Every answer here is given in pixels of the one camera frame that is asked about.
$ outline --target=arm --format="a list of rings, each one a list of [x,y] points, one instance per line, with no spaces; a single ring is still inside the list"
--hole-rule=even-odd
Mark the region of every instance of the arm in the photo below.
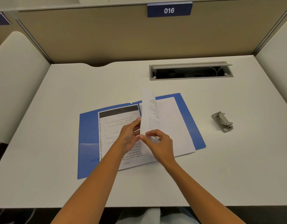
[[[99,223],[123,156],[139,140],[141,119],[123,126],[119,137],[51,224]]]
[[[158,136],[160,142],[154,143],[146,136]],[[176,182],[202,224],[244,224],[179,166],[174,158],[172,139],[168,135],[160,130],[153,130],[147,132],[146,136],[139,137]]]

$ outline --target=person's left hand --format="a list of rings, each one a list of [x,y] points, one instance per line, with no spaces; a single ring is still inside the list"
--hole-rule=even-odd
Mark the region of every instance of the person's left hand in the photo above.
[[[122,146],[123,152],[126,154],[129,150],[131,150],[134,144],[140,140],[138,135],[140,131],[141,118],[138,117],[132,123],[127,124],[122,127],[119,137],[116,142],[120,143]]]

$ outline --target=metal hole punch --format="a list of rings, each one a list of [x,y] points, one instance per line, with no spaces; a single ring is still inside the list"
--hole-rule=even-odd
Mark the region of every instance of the metal hole punch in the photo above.
[[[219,112],[213,114],[212,118],[217,123],[219,128],[224,133],[226,133],[226,132],[230,131],[231,129],[233,129],[234,126],[233,126],[233,123],[229,122],[224,115],[225,115],[225,113],[222,113],[221,111],[219,111]]]

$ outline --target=person's right hand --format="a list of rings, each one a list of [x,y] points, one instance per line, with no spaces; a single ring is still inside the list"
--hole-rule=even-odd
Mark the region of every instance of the person's right hand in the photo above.
[[[147,137],[156,136],[159,137],[159,143],[152,142]],[[169,164],[175,163],[174,152],[172,149],[172,139],[160,130],[152,130],[146,132],[146,135],[139,135],[139,138],[149,147],[153,156],[164,167]]]

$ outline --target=person's right arm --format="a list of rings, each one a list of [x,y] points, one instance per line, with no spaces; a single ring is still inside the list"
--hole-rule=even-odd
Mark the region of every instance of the person's right arm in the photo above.
[[[160,142],[154,143],[149,136],[158,136]],[[154,157],[164,166],[178,185],[186,201],[202,224],[244,224],[238,216],[220,203],[207,190],[199,185],[175,161],[172,139],[160,130],[146,132],[140,139],[150,148]]]

